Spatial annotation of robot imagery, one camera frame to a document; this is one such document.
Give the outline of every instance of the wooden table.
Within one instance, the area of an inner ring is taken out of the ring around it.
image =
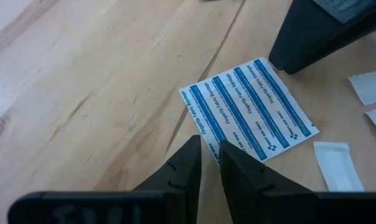
[[[198,130],[178,89],[266,57],[290,0],[0,1],[0,223],[34,190],[129,190]],[[348,142],[376,190],[376,127],[346,77],[376,70],[376,33],[279,72],[320,134],[266,165],[326,190],[313,141]],[[203,144],[199,223],[231,223]]]

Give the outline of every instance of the black plastic object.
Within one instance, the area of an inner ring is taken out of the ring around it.
[[[294,74],[376,30],[376,0],[294,0],[270,53]]]
[[[376,193],[312,192],[224,141],[220,171],[234,224],[376,220]]]
[[[187,223],[197,219],[200,136],[192,136],[130,192],[36,192],[16,201],[10,224]]]

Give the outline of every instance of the blue striped bandage packaging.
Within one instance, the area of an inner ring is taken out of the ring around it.
[[[264,58],[180,94],[217,162],[221,140],[265,162],[319,132]]]

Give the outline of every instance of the blue stripe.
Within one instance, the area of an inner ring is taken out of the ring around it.
[[[190,89],[192,93],[194,94],[196,100],[198,101],[199,106],[202,108],[211,127],[213,128],[217,141],[220,142],[221,140],[226,140],[227,138],[225,137],[224,132],[221,130],[219,123],[214,118],[214,115],[212,111],[210,110],[209,106],[207,105],[205,99],[203,98],[203,95],[199,91],[198,86],[193,85],[190,87]]]
[[[280,99],[282,104],[285,106],[286,110],[291,115],[293,121],[298,125],[299,129],[304,134],[304,136],[306,136],[306,137],[310,136],[311,132],[308,130],[308,128],[301,121],[300,117],[295,112],[292,105],[289,103],[288,99],[286,98],[285,94],[283,94],[281,88],[276,84],[275,80],[268,73],[267,69],[264,67],[264,65],[261,63],[261,61],[258,60],[258,59],[255,60],[254,65],[255,65],[256,69],[261,73],[261,75],[268,81],[270,86],[274,89],[277,97]]]
[[[199,111],[200,111],[200,114],[202,115],[202,117],[204,118],[204,120],[205,120],[207,126],[209,127],[210,131],[212,132],[212,134],[213,134],[213,136],[214,136],[214,139],[217,141],[217,136],[216,136],[215,133],[214,133],[214,129],[212,128],[212,126],[210,125],[208,119],[206,118],[205,114],[203,113],[202,108],[199,106],[198,101],[196,100],[196,97],[195,97],[194,94],[192,93],[192,90],[189,90],[189,93],[190,93],[190,95],[192,96],[192,99],[194,99],[196,105],[198,106],[198,109],[199,109]]]
[[[252,85],[249,83],[248,79],[243,74],[242,70],[240,68],[235,68],[234,71],[235,71],[237,78],[241,81],[242,85],[246,88],[248,94],[251,96],[250,97],[251,102],[257,106],[261,115],[264,117],[265,121],[267,122],[268,126],[270,127],[271,131],[274,133],[276,138],[281,143],[282,147],[284,147],[285,149],[289,147],[289,143],[287,142],[285,137],[282,135],[280,129],[275,124],[274,119],[271,117],[263,101],[260,99],[260,97],[256,93],[255,89],[252,87]]]
[[[250,144],[255,148],[255,151],[258,154],[258,157],[261,160],[265,160],[267,156],[265,155],[263,149],[261,148],[260,144],[258,143],[257,139],[253,135],[252,131],[249,128],[249,125],[246,123],[245,119],[243,118],[242,114],[239,112],[238,107],[233,102],[232,97],[228,93],[227,89],[225,88],[224,84],[221,82],[219,77],[214,77],[213,81],[215,83],[216,88],[219,90],[221,96],[224,98],[227,105],[230,107],[232,111],[232,115],[237,120],[238,125],[242,127],[242,132],[248,138]]]

